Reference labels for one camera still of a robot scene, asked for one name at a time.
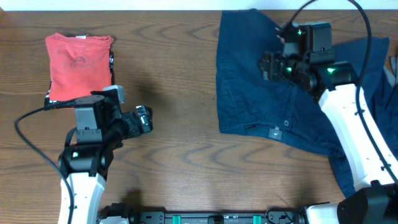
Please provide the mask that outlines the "dark blue denim shorts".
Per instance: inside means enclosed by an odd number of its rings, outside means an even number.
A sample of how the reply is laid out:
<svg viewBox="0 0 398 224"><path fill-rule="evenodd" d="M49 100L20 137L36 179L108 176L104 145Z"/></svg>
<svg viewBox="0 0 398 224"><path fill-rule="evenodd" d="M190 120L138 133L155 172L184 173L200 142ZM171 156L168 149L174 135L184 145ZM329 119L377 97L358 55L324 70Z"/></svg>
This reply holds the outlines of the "dark blue denim shorts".
<svg viewBox="0 0 398 224"><path fill-rule="evenodd" d="M318 103L289 82L262 77L264 52L282 50L277 28L257 9L222 13L216 56L220 132L272 139L328 156L343 195L349 197L355 193L351 169Z"/></svg>

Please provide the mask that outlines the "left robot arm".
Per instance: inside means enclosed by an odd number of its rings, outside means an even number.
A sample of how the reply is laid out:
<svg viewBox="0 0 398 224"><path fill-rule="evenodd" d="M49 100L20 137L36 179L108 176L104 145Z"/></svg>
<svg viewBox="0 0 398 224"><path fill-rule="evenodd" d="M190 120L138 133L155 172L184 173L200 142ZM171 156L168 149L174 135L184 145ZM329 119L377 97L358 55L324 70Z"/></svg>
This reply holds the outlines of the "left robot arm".
<svg viewBox="0 0 398 224"><path fill-rule="evenodd" d="M117 95L104 92L71 100L76 128L58 158L62 174L59 223L96 223L113 151L125 139L153 130L151 108L122 112Z"/></svg>

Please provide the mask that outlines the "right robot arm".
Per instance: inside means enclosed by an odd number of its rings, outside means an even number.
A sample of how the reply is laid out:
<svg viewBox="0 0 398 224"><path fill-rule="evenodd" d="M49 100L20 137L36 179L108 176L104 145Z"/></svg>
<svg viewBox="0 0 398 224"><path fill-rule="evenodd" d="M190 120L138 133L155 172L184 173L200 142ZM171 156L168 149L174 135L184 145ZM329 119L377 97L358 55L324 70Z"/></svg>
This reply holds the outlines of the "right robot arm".
<svg viewBox="0 0 398 224"><path fill-rule="evenodd" d="M397 159L369 113L349 62L337 62L327 22L287 23L284 48L259 61L265 80L288 81L318 103L342 145L355 192L339 203L307 205L295 223L396 223Z"/></svg>

